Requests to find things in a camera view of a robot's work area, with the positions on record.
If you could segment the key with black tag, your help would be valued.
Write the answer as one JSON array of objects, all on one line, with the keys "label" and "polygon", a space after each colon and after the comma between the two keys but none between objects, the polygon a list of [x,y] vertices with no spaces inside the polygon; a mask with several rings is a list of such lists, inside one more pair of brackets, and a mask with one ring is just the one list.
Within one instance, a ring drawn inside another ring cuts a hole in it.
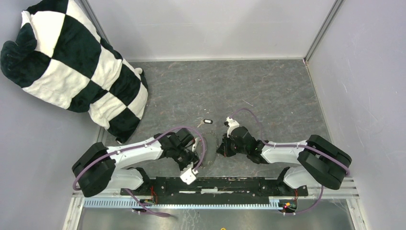
[{"label": "key with black tag", "polygon": [[200,123],[198,124],[197,128],[201,127],[203,124],[212,124],[212,123],[213,123],[213,120],[210,120],[210,119],[202,119],[202,120],[200,121]]}]

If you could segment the left aluminium corner post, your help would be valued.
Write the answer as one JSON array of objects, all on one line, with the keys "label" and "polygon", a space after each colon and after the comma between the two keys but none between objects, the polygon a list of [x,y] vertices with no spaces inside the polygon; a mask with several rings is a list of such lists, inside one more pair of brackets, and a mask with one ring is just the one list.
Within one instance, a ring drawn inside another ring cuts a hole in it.
[{"label": "left aluminium corner post", "polygon": [[88,0],[78,0],[79,4],[81,5],[82,9],[84,10],[85,14],[87,17],[90,19],[92,24],[95,26],[96,31],[99,33],[99,35],[104,38],[108,44],[110,44],[110,41],[102,28],[102,25],[100,24],[94,10],[92,9],[90,2]]}]

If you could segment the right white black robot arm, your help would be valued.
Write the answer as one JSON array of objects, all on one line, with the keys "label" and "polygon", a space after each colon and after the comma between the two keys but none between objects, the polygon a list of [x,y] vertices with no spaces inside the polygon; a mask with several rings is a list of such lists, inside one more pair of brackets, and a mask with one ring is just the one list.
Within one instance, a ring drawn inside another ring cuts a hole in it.
[{"label": "right white black robot arm", "polygon": [[304,185],[338,190],[352,163],[350,155],[319,135],[299,142],[275,143],[255,139],[244,126],[225,133],[216,152],[225,157],[244,154],[256,164],[294,164],[280,174],[282,179],[276,183],[283,196]]}]

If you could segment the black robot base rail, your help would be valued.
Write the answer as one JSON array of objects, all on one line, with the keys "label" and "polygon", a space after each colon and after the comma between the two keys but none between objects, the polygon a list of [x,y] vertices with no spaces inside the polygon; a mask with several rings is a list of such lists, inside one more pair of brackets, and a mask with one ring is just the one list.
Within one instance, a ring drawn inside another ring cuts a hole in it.
[{"label": "black robot base rail", "polygon": [[150,197],[157,205],[264,205],[269,197],[308,196],[307,186],[289,187],[281,177],[198,177],[187,185],[180,177],[150,178],[141,170],[144,182],[122,196]]}]

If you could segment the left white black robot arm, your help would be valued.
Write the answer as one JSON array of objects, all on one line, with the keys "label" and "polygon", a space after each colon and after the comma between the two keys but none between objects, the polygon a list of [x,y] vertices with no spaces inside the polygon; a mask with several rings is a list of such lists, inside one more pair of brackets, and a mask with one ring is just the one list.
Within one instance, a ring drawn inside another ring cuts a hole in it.
[{"label": "left white black robot arm", "polygon": [[203,152],[206,143],[195,128],[181,126],[144,141],[124,146],[104,146],[97,142],[74,163],[73,189],[85,197],[96,196],[106,189],[130,189],[138,195],[150,190],[147,175],[134,164],[162,158],[173,159],[179,166],[180,179],[187,185],[197,179],[203,157],[196,153],[198,144]]}]

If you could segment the black white checkered blanket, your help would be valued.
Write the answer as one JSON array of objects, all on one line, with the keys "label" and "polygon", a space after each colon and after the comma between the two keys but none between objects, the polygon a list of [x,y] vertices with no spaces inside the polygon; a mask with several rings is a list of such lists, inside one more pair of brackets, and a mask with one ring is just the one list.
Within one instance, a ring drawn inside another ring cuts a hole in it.
[{"label": "black white checkered blanket", "polygon": [[144,71],[97,32],[73,0],[43,0],[22,11],[14,41],[0,53],[5,77],[26,93],[93,122],[125,143],[148,99]]}]

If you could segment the right aluminium corner post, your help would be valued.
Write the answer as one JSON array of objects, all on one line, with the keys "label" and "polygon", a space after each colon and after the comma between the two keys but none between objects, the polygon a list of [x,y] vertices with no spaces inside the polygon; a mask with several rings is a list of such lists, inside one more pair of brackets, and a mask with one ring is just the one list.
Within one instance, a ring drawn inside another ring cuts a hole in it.
[{"label": "right aluminium corner post", "polygon": [[322,39],[324,38],[327,30],[329,29],[330,25],[334,21],[337,13],[339,12],[340,8],[342,7],[342,4],[344,3],[344,0],[335,0],[331,9],[329,10],[326,18],[324,19],[320,29],[318,30],[313,42],[311,43],[305,57],[303,58],[304,62],[306,65],[308,65],[310,59],[316,52],[319,44],[321,43]]}]

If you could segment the aluminium corner post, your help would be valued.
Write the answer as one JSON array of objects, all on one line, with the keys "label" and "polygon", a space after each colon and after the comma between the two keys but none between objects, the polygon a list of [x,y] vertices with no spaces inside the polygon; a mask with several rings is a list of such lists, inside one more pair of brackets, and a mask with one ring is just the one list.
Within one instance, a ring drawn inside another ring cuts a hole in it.
[{"label": "aluminium corner post", "polygon": [[319,44],[321,43],[322,39],[324,38],[327,30],[329,29],[330,25],[334,21],[337,13],[339,12],[340,8],[342,7],[342,4],[344,3],[344,0],[335,0],[331,9],[329,10],[326,18],[324,19],[320,29],[318,30],[313,42],[311,43],[305,57],[303,58],[304,62],[306,65],[308,65],[310,59],[316,52]]},{"label": "aluminium corner post", "polygon": [[95,26],[96,31],[99,33],[99,35],[104,38],[108,44],[110,44],[110,41],[102,28],[102,25],[100,24],[94,10],[92,9],[90,2],[88,0],[78,0],[79,4],[81,5],[82,9],[84,10],[85,14],[87,17],[90,19],[92,24]]}]

